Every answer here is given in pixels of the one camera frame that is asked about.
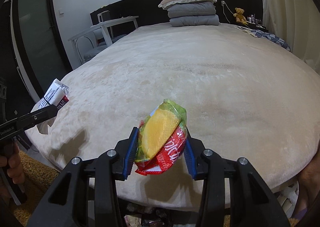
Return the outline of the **person's left hand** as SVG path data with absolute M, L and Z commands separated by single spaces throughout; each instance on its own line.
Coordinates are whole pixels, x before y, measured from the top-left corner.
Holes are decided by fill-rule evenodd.
M 19 154 L 20 150 L 16 142 L 13 143 L 13 154 L 7 159 L 7 157 L 1 156 L 1 168 L 6 167 L 8 176 L 12 179 L 14 184 L 23 184 L 25 181 L 25 175 L 23 170 L 23 164 Z

